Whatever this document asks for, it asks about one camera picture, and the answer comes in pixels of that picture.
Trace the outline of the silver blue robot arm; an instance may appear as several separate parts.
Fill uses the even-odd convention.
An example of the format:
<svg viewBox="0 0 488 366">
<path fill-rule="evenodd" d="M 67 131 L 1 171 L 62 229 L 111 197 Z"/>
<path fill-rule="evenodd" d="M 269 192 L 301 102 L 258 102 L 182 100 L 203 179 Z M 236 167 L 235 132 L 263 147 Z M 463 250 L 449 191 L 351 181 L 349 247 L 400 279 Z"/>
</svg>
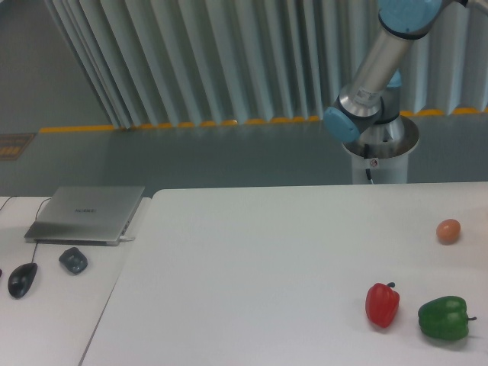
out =
<svg viewBox="0 0 488 366">
<path fill-rule="evenodd" d="M 399 102 L 386 90 L 401 86 L 400 66 L 420 42 L 421 56 L 407 62 L 406 108 L 487 107 L 487 3 L 485 1 L 379 1 L 379 28 L 351 81 L 324 110 L 323 123 L 350 143 L 374 123 L 390 121 Z"/>
</svg>

